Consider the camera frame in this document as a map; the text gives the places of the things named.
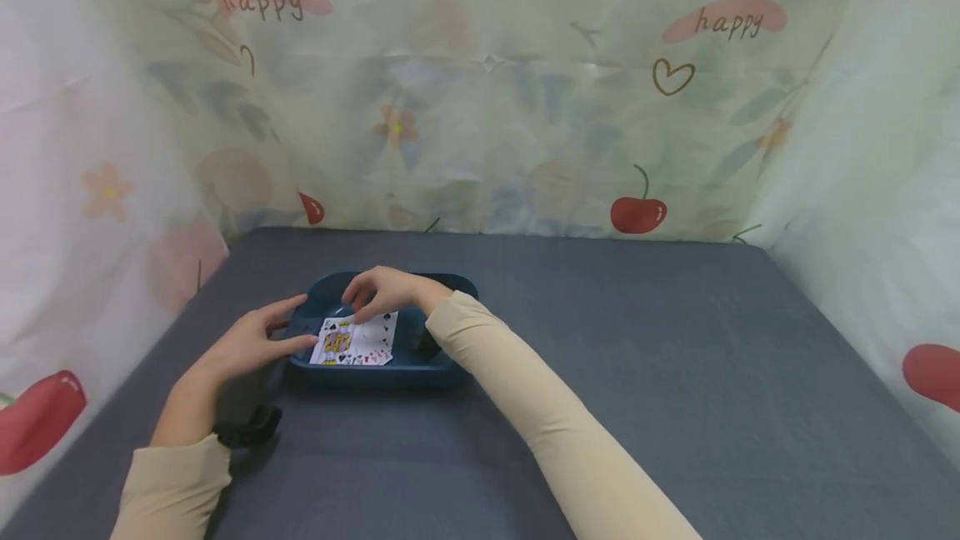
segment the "black wristband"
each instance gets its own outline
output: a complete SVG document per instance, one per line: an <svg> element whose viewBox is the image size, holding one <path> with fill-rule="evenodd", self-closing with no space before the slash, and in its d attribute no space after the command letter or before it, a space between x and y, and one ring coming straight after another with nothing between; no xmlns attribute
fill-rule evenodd
<svg viewBox="0 0 960 540"><path fill-rule="evenodd" d="M250 422L219 422L213 426L213 433L228 449L251 448L273 438L280 418L283 418L283 412L279 408L260 405L254 410Z"/></svg>

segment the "beige long-sleeve shirt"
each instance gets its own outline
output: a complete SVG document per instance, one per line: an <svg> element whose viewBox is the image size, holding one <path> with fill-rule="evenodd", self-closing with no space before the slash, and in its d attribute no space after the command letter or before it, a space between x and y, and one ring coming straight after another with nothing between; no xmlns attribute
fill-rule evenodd
<svg viewBox="0 0 960 540"><path fill-rule="evenodd" d="M537 353L467 294L426 322L517 429L579 540L699 540L686 518ZM211 435L133 454L112 540L201 540L229 482Z"/></svg>

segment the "curtain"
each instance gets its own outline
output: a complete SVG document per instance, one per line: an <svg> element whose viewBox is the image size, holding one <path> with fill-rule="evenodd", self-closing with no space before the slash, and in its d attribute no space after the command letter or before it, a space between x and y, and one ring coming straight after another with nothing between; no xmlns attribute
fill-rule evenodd
<svg viewBox="0 0 960 540"><path fill-rule="evenodd" d="M960 452L950 4L0 0L0 525L265 225L757 244Z"/></svg>

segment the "gray mattress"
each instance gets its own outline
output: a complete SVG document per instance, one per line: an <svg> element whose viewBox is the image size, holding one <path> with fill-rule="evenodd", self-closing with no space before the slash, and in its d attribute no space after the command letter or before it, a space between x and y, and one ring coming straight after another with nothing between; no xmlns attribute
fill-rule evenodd
<svg viewBox="0 0 960 540"><path fill-rule="evenodd" d="M762 250L273 229L233 246L0 539L106 538L178 375L250 308L378 263L472 279L707 540L960 538L958 473ZM475 383L314 391L279 364L222 414L265 400L282 431L236 454L213 538L573 538Z"/></svg>

